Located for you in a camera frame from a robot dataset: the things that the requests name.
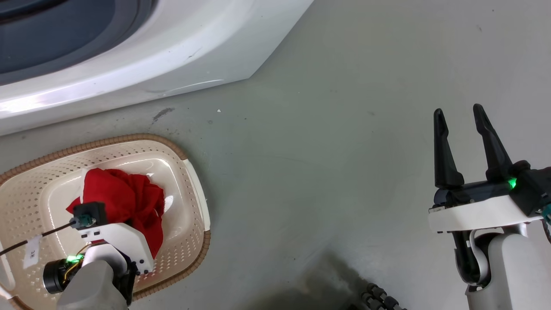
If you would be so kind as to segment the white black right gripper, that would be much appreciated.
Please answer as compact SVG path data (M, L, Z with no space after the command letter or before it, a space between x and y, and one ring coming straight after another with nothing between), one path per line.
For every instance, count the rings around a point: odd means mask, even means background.
M516 179L508 173L512 161L492 126L483 106L474 104L474 120L481 135L487 162L486 180L464 184L457 171L448 142L448 126L443 111L433 113L433 167L435 187L428 223L437 233L476 231L541 220L538 213L525 214L509 195Z

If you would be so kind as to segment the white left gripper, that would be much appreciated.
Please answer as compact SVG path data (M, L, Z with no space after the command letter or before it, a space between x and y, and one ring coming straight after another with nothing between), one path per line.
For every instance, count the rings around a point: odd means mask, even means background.
M154 258L144 234L125 223L104 224L81 228L81 239L86 242L105 241L136 263L137 271L149 273L154 270Z

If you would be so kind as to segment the red garment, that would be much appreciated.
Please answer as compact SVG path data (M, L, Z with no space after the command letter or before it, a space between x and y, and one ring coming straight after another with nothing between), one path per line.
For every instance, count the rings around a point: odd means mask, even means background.
M146 175L128 174L118 169L94 168L84 177L84 190L66 208L73 213L82 203L102 202L108 223L126 223L144 234L152 257L163 245L164 190Z

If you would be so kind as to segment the beige perforated laundry basket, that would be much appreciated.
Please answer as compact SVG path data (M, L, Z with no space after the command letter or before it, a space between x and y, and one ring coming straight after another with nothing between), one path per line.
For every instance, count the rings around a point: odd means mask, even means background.
M84 190L87 171L118 169L146 175L164 190L164 240L154 270L136 277L133 301L189 276L209 249L204 191L185 152L150 134L116 136L76 145L0 174L0 300L16 310L56 310L60 294L43 285L47 263L83 253L86 243L69 227L66 208ZM28 239L42 234L39 262L23 269Z

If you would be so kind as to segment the white washing machine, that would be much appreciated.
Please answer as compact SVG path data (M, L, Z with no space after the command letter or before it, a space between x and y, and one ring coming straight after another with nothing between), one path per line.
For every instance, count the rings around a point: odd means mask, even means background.
M0 136L250 78L313 0L158 0L87 61L0 86Z

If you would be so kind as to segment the dark round washing machine door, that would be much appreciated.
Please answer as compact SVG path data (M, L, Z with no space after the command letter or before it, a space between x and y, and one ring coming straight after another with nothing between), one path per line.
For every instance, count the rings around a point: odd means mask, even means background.
M0 86L77 65L120 45L158 0L0 0Z

